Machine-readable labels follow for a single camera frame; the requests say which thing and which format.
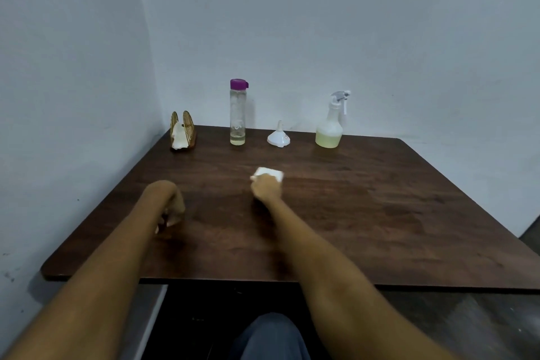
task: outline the table top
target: table top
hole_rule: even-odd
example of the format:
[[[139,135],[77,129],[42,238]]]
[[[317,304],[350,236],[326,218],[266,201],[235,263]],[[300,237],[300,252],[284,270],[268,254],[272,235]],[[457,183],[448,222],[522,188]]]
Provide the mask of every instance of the table top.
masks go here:
[[[157,235],[142,283],[184,279],[293,281],[272,220],[253,199],[257,167],[285,172],[283,199],[376,285],[540,290],[540,257],[403,141],[343,136],[337,148],[315,134],[290,132],[291,144],[247,130],[197,126],[197,144],[170,151],[166,133],[42,267],[65,280],[158,179],[179,185],[185,222]]]

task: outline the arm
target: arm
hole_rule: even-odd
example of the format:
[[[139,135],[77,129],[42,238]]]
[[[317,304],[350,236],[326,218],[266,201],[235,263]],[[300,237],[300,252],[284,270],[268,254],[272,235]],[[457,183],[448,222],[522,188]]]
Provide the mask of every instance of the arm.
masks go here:
[[[353,262],[281,200],[274,177],[256,177],[252,190],[272,214],[317,333],[334,360],[455,359],[401,316]]]
[[[131,213],[37,315],[5,360],[115,359],[146,250],[165,209],[184,212],[175,184],[150,184]]]

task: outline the white spray bottle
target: white spray bottle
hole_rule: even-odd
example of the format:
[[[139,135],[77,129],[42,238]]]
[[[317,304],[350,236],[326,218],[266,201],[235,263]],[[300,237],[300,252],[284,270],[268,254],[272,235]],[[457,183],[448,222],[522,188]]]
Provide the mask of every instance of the white spray bottle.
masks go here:
[[[347,98],[350,91],[336,91],[330,94],[328,116],[326,120],[317,126],[315,142],[321,147],[335,148],[343,135],[343,127],[339,124],[339,114],[343,109],[343,115],[347,115]]]

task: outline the leg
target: leg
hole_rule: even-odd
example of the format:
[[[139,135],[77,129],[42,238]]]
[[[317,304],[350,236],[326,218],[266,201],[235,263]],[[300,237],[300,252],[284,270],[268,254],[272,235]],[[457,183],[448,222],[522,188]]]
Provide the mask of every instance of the leg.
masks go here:
[[[229,360],[310,360],[300,331],[278,313],[259,316],[234,341]]]

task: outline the floor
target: floor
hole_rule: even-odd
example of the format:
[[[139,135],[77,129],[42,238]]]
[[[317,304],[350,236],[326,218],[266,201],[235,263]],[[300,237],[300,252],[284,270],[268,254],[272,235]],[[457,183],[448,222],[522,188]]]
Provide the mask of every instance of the floor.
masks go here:
[[[540,254],[540,219],[521,237]],[[466,359],[537,359],[540,296],[445,291],[383,295],[437,342]],[[226,358],[228,347],[260,314],[277,311],[300,329],[313,359],[321,349],[297,284],[199,283],[169,286],[143,360]]]

